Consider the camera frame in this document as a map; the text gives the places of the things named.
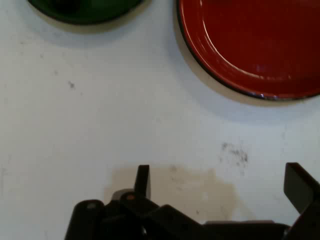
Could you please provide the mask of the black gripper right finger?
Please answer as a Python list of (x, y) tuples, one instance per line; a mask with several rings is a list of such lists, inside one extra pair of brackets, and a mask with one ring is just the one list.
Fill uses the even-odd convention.
[(299, 163), (285, 165), (284, 193), (299, 217), (287, 230), (285, 240), (320, 240), (320, 183)]

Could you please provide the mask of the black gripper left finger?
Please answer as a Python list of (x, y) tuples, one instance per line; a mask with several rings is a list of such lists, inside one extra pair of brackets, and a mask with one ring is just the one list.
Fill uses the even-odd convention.
[(91, 199), (73, 209), (67, 240), (206, 240), (205, 228), (170, 205), (150, 200), (150, 167), (140, 165), (134, 187), (104, 204)]

